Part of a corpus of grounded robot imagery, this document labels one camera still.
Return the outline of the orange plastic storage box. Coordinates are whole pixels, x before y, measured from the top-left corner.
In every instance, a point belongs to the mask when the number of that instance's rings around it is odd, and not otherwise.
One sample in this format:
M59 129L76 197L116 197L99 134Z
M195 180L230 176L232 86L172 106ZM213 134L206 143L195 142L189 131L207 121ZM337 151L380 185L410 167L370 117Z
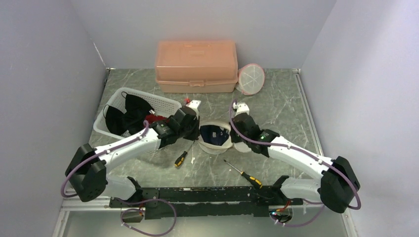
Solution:
M164 93L227 93L238 82L235 42L161 41L156 82Z

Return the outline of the small yellow black screwdriver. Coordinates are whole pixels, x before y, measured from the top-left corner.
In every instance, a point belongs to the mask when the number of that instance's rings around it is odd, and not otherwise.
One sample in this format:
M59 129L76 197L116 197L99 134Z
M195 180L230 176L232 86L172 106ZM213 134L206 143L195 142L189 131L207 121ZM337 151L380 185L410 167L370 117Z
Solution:
M174 162L174 166L175 167L180 167L183 164L186 156L188 155L188 152L193 147L194 143L195 143L195 141L193 141L191 143L191 145L189 146L189 148L187 148L186 150L184 150L183 153L175 160L175 162Z

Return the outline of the white plastic basket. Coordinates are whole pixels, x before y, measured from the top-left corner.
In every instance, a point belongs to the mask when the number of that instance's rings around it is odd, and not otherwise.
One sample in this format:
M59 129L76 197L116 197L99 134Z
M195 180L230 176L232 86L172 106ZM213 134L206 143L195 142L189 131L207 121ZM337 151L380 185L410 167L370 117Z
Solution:
M100 110L93 130L118 140L139 132L144 126L166 120L182 107L180 102L163 96L131 89L119 88Z

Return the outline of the black bra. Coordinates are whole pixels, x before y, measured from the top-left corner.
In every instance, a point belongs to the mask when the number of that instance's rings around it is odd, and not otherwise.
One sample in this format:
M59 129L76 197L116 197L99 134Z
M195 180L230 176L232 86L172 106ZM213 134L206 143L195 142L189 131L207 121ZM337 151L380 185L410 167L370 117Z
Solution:
M134 135L143 129L145 117L148 114L153 114L154 108L146 100L136 95L128 94L125 91L121 92L121 95L125 98L126 112L106 105L104 108L106 113L102 112L102 114L110 133L121 136L128 131L130 135Z

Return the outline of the long yellow black screwdriver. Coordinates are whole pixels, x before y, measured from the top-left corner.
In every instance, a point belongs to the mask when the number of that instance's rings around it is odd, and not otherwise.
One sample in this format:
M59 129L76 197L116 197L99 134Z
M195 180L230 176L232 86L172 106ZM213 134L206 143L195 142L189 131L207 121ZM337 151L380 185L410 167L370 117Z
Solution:
M261 189L263 187L263 184L253 176L245 173L244 171L239 170L235 166L233 166L230 162L227 160L223 160L226 164L228 164L230 167L232 167L234 170L238 171L242 177L244 177L255 189Z

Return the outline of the pink rimmed mesh bag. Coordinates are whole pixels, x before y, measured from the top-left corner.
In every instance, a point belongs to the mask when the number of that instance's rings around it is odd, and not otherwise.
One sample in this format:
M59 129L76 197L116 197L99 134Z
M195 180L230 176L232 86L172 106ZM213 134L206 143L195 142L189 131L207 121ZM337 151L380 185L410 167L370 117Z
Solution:
M247 64L238 70L235 89L244 95L259 93L265 82L265 72L258 64Z

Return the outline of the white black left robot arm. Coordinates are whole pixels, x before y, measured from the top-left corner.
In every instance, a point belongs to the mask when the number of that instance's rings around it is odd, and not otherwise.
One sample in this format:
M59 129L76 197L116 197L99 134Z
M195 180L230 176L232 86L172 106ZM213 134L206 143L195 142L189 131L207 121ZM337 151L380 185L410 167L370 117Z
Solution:
M66 185L71 184L74 196L82 202L89 202L99 196L118 198L129 207L138 206L143 200L143 190L132 177L113 177L114 168L151 151L174 144L178 139L196 140L199 133L199 100L178 109L166 120L149 124L125 139L109 145L93 148L90 144L80 146L68 168L61 186L61 195L69 197Z

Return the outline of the white mesh laundry bag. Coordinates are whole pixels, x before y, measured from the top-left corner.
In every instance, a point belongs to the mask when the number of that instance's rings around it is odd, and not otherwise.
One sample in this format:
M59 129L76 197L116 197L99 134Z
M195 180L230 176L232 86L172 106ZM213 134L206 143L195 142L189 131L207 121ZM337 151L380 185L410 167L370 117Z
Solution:
M231 126L220 120L202 122L199 126L198 145L201 149L212 155L219 155L230 148L240 153L249 153L251 149L243 142L234 143L230 132Z

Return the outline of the navy blue bra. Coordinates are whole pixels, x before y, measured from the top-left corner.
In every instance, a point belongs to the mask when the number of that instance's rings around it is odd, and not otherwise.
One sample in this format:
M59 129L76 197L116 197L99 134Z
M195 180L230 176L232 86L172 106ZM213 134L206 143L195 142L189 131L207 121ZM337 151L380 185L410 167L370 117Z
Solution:
M203 125L200 134L205 143L222 146L229 138L228 129L216 125Z

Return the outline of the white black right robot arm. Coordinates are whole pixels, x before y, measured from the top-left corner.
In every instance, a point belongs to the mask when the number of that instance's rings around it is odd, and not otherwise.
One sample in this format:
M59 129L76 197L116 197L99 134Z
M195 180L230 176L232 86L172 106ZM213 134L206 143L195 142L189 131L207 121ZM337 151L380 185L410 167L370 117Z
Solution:
M346 158L332 159L299 147L275 131L260 129L247 113L230 114L229 118L236 136L252 152L288 163L311 177L308 181L283 179L272 192L275 203L284 205L291 198L305 198L319 200L336 213L361 209L361 185Z

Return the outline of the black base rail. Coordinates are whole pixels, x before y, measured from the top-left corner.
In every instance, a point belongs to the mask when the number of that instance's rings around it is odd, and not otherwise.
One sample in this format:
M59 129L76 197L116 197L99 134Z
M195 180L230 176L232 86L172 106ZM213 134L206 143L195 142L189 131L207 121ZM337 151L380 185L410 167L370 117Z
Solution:
M141 207L145 219L251 215L267 217L285 206L302 205L300 198L288 199L277 187L164 187L142 188L141 195L125 202L110 199L111 208Z

